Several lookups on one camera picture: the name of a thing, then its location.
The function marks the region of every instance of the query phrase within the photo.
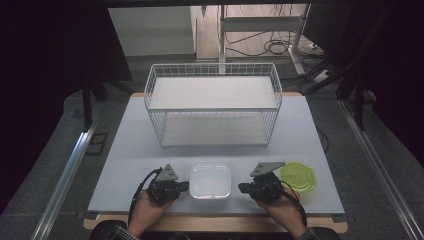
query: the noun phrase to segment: wooden table edge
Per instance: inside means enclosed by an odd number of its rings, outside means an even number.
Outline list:
[[[94,229],[101,221],[122,220],[127,222],[128,215],[98,214],[96,219],[84,219],[84,228]],[[337,233],[348,229],[347,222],[335,223],[331,217],[308,217],[308,227],[327,227]],[[150,231],[163,232],[287,232],[267,216],[181,216],[165,215]]]

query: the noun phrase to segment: lime green lid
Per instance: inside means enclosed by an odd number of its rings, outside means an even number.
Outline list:
[[[298,192],[310,192],[317,185],[314,169],[302,162],[288,162],[280,174],[280,179]]]

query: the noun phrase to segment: black cable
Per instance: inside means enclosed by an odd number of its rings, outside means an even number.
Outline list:
[[[299,198],[297,197],[297,194],[295,193],[295,191],[293,190],[293,188],[290,186],[290,184],[284,182],[283,180],[280,180],[282,183],[286,184],[293,192],[294,197],[296,198],[297,201],[299,201]]]
[[[306,67],[308,67],[308,68],[315,68],[316,66],[318,66],[318,64],[317,65],[315,65],[315,66],[311,66],[311,65],[308,65],[308,64],[306,64],[306,62],[305,62],[305,60],[306,59],[319,59],[319,58],[315,58],[315,57],[311,57],[311,58],[302,58],[302,63],[303,63],[303,65],[305,65]]]
[[[289,46],[290,45],[290,39],[289,39],[289,41],[287,41],[287,40],[284,40],[284,37],[289,37],[290,38],[290,34],[291,33],[296,33],[296,32],[293,32],[293,31],[287,31],[287,32],[289,33],[289,36],[281,36],[280,35],[280,32],[278,32],[278,36],[280,37],[280,39],[279,39],[280,41],[284,42],[287,46]],[[304,36],[301,36],[301,38],[300,38],[299,41],[309,41],[309,39],[307,39]],[[296,52],[299,55],[304,56],[304,57],[309,57],[309,58],[324,58],[324,55],[323,54],[307,53],[307,52],[303,51],[302,49],[300,49],[299,47],[296,49]]]
[[[274,4],[274,7],[271,8],[271,11],[269,11],[269,13],[268,13],[268,17],[269,17],[269,15],[271,15],[272,10],[274,10],[276,7],[277,7],[277,4]]]
[[[264,32],[256,33],[256,34],[253,34],[253,35],[251,35],[251,36],[248,36],[248,37],[245,37],[245,38],[242,38],[242,39],[239,39],[239,40],[233,41],[233,42],[228,41],[227,34],[225,34],[225,40],[227,40],[227,43],[229,43],[229,44],[234,44],[234,43],[238,43],[238,42],[241,42],[241,41],[247,40],[247,39],[252,38],[252,37],[259,36],[259,35],[264,34],[264,33],[267,33],[267,32],[268,32],[268,31],[264,31]]]
[[[131,206],[130,206],[130,210],[129,210],[129,213],[128,213],[128,225],[130,225],[132,214],[133,214],[135,205],[137,203],[138,196],[143,191],[143,187],[144,187],[144,184],[146,183],[147,179],[149,179],[150,176],[152,176],[155,173],[156,174],[159,174],[161,171],[162,171],[162,168],[158,168],[158,169],[155,169],[155,170],[151,171],[149,174],[147,174],[147,176],[144,178],[144,180],[138,186],[138,188],[135,191],[134,196],[133,196],[133,198],[131,200]]]
[[[240,11],[243,13],[243,16],[246,16],[246,14],[244,14],[243,9],[241,9],[241,5],[240,5]]]
[[[275,51],[272,50],[272,47],[273,46],[284,46],[285,49],[284,49],[284,51],[281,51],[281,52],[275,52]],[[262,53],[258,53],[258,54],[247,54],[247,53],[241,52],[241,51],[239,51],[237,49],[234,49],[234,48],[225,48],[225,49],[226,50],[230,50],[230,51],[234,51],[234,52],[237,52],[237,53],[240,53],[240,54],[245,55],[245,56],[248,56],[248,57],[258,57],[258,56],[262,56],[262,55],[264,55],[264,54],[266,54],[268,52],[271,52],[271,53],[273,53],[275,55],[282,55],[285,52],[287,52],[287,46],[283,42],[281,42],[279,40],[269,40],[269,41],[265,42],[265,44],[264,44],[265,51],[262,52]]]
[[[280,11],[278,12],[278,16],[281,16],[281,10],[283,9],[284,4],[280,4]]]
[[[318,136],[321,135],[324,138],[324,141],[323,141],[320,137],[321,145],[324,145],[325,142],[327,143],[325,144],[326,145],[325,147],[323,146],[324,153],[327,153],[328,149],[330,148],[330,140],[328,140],[327,135],[325,135],[325,133],[321,129],[319,129],[317,126],[315,126],[315,128],[317,129]]]
[[[306,82],[314,80],[327,66],[329,62],[324,60],[320,62],[317,66],[311,69],[308,74],[303,78],[302,83],[299,85],[299,92],[302,92],[302,87]]]

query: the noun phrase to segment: human hand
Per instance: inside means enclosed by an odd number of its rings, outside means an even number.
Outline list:
[[[128,232],[140,237],[144,230],[153,226],[173,203],[174,201],[171,201],[159,206],[150,200],[145,191],[141,192],[134,207]]]
[[[286,189],[285,191],[293,197],[297,196],[289,189]],[[299,210],[293,202],[290,201],[290,199],[281,196],[272,204],[266,204],[260,201],[256,202],[259,207],[269,213],[278,225],[284,227],[293,238],[298,238],[307,231],[306,226],[303,224]]]

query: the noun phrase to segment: wire basket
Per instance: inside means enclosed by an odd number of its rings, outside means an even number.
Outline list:
[[[164,147],[267,146],[282,100],[272,63],[155,64],[144,94]]]

